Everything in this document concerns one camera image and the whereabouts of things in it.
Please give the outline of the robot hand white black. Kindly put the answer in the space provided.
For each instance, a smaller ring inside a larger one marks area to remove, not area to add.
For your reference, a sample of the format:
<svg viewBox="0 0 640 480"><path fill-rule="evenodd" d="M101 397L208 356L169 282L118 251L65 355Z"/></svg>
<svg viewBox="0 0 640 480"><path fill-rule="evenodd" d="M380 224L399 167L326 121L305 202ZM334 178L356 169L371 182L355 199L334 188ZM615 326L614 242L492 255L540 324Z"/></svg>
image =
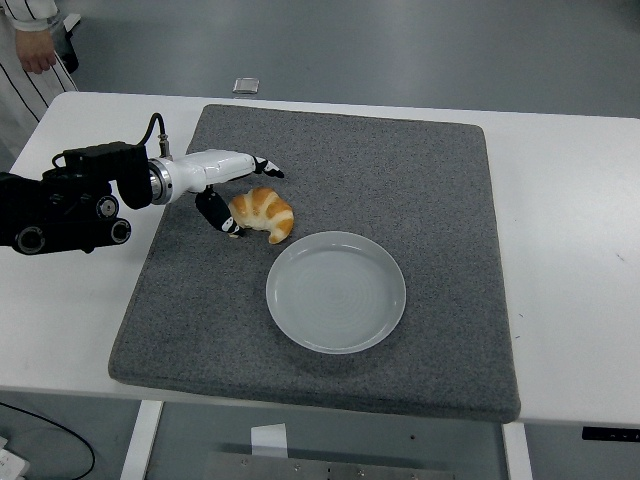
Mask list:
<svg viewBox="0 0 640 480"><path fill-rule="evenodd" d="M161 161L168 173L167 203L173 203L185 193L195 195L195 205L201 215L221 232L242 236L243 228L233 218L227 203L214 186L250 174L283 178L284 173L271 161L236 151L210 149L186 155L175 161Z"/></svg>

